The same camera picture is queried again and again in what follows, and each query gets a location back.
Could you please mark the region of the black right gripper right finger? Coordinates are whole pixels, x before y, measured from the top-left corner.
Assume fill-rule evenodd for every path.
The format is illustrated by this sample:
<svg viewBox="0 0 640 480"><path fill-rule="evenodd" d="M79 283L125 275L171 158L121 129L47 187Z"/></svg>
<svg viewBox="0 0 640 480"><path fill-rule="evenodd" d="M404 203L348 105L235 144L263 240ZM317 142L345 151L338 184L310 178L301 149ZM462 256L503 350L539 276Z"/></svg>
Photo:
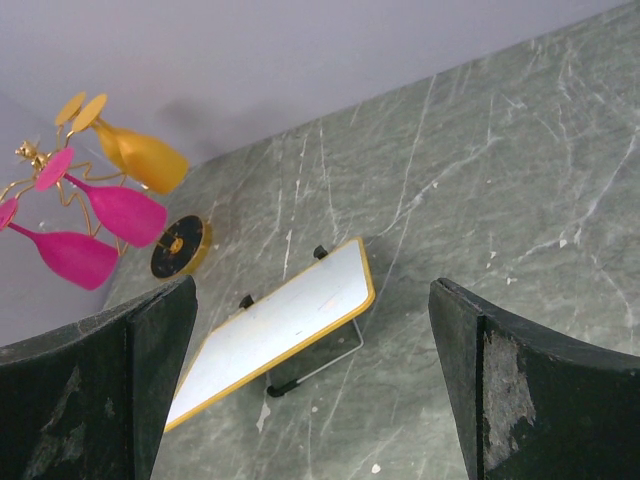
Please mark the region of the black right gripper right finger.
<svg viewBox="0 0 640 480"><path fill-rule="evenodd" d="M440 278L429 317L471 479L636 479L639 359Z"/></svg>

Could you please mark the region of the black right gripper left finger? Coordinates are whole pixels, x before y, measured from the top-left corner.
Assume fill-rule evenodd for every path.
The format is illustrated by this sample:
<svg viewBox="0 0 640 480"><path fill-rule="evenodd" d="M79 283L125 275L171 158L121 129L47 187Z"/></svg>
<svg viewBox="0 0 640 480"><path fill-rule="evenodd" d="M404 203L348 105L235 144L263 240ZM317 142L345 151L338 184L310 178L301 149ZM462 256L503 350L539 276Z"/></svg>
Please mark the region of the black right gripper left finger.
<svg viewBox="0 0 640 480"><path fill-rule="evenodd" d="M2 478L150 478L197 309L186 275L2 347Z"/></svg>

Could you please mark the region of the pink wine glass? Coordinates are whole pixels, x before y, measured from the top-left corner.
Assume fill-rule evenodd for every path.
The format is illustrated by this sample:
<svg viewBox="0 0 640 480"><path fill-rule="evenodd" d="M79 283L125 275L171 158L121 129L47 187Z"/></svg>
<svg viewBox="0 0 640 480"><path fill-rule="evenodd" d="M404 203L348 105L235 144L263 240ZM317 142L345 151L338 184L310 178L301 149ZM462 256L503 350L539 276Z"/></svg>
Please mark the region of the pink wine glass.
<svg viewBox="0 0 640 480"><path fill-rule="evenodd" d="M44 263L56 275L85 290L102 286L119 259L115 247L87 234L71 231L35 232L13 221L19 203L9 199L1 204L1 229L9 228L30 239Z"/></svg>
<svg viewBox="0 0 640 480"><path fill-rule="evenodd" d="M36 190L45 191L64 178L86 194L97 219L116 237L138 248L154 243L165 230L167 209L131 188L95 186L72 176L68 171L74 153L72 147L55 153L38 174Z"/></svg>

